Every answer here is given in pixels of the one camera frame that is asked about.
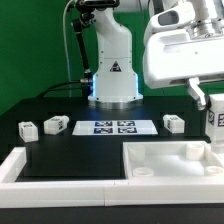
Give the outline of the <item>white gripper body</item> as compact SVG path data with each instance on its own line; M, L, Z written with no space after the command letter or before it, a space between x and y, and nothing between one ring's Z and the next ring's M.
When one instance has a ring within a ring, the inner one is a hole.
M144 33L150 88L224 80L224 1L151 1Z

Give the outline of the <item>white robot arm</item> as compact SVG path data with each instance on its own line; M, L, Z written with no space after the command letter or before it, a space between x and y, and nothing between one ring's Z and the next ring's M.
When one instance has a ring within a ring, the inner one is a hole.
M201 83L224 81L224 0L121 0L119 11L149 12L142 56L145 84L186 85L203 110L209 98ZM89 101L122 108L143 99L132 69L132 35L113 10L94 12L99 66Z

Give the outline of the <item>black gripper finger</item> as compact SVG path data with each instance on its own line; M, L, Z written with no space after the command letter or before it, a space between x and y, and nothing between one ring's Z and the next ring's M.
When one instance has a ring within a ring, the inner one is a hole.
M186 82L187 91L189 95L197 102L197 107L199 110L204 110L206 108L206 96L204 92L200 89L200 80L198 77L189 78Z

